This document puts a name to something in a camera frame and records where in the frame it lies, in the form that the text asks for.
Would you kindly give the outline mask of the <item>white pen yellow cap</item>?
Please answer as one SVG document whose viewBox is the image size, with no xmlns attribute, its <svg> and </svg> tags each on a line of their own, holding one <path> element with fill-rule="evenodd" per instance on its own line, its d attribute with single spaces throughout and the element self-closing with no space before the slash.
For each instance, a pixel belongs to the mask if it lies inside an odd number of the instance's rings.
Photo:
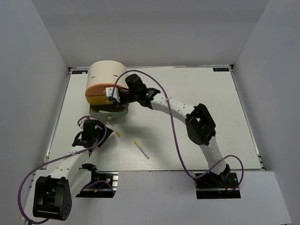
<svg viewBox="0 0 300 225">
<path fill-rule="evenodd" d="M 140 150 L 140 152 L 147 158 L 149 159 L 149 155 L 145 152 L 145 150 L 141 147 L 141 145 L 137 142 L 134 141 L 134 144 L 137 146 L 137 148 Z"/>
<path fill-rule="evenodd" d="M 106 123 L 106 125 L 118 136 L 120 137 L 120 133 L 110 124 Z"/>
</svg>

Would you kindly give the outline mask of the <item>grey-green bottom drawer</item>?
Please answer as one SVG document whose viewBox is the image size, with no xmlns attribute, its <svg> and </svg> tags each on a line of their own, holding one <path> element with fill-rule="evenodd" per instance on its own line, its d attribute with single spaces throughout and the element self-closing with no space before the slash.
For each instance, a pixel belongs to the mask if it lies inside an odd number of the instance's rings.
<svg viewBox="0 0 300 225">
<path fill-rule="evenodd" d="M 107 111 L 107 113 L 98 113 L 99 110 Z M 128 114 L 128 107 L 118 107 L 114 105 L 91 105 L 89 114 L 100 120 L 117 120 Z"/>
</svg>

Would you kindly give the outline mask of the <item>orange top drawer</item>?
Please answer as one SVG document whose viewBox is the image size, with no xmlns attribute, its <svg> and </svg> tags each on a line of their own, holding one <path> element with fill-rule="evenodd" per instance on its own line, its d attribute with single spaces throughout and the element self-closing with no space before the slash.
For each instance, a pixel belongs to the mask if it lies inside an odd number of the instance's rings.
<svg viewBox="0 0 300 225">
<path fill-rule="evenodd" d="M 102 96 L 106 88 L 113 87 L 113 83 L 98 83 L 87 86 L 85 96 Z"/>
</svg>

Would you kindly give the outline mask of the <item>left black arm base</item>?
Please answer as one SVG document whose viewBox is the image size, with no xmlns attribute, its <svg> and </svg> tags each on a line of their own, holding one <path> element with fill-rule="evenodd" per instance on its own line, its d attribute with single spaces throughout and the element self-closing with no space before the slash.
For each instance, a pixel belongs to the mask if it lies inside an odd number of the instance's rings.
<svg viewBox="0 0 300 225">
<path fill-rule="evenodd" d="M 113 198 L 117 190 L 119 172 L 101 172 L 93 164 L 83 164 L 81 170 L 91 172 L 90 182 L 77 198 Z"/>
</svg>

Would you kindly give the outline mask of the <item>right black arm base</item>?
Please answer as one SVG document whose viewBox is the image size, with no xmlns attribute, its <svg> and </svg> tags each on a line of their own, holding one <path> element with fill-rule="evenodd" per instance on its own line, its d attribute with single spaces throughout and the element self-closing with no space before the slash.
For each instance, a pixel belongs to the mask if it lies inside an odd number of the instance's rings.
<svg viewBox="0 0 300 225">
<path fill-rule="evenodd" d="M 238 183 L 235 172 L 229 173 L 223 183 L 208 173 L 195 180 L 196 197 L 197 199 L 240 199 Z"/>
</svg>

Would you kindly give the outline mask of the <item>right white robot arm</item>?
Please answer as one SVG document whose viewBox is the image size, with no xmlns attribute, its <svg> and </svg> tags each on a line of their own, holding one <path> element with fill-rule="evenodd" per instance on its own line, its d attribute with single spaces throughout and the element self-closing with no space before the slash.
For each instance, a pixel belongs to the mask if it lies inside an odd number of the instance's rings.
<svg viewBox="0 0 300 225">
<path fill-rule="evenodd" d="M 146 87 L 137 74 L 129 75 L 125 82 L 127 87 L 114 86 L 109 98 L 114 99 L 117 106 L 138 102 L 143 107 L 170 115 L 171 121 L 181 121 L 186 126 L 188 138 L 202 150 L 212 183 L 217 187 L 224 186 L 229 181 L 231 169 L 218 147 L 216 124 L 207 107 L 171 99 L 162 87 L 158 90 Z"/>
</svg>

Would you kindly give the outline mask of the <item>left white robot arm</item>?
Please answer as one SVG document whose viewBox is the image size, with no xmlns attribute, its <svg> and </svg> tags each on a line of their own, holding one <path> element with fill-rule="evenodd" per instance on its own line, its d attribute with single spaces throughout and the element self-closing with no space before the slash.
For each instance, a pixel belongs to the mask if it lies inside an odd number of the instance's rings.
<svg viewBox="0 0 300 225">
<path fill-rule="evenodd" d="M 112 130 L 98 120 L 86 119 L 82 130 L 72 143 L 70 156 L 47 176 L 40 176 L 35 184 L 33 216 L 65 221 L 72 209 L 72 200 L 85 187 L 99 182 L 96 166 L 87 163 L 93 151 L 101 147 Z"/>
</svg>

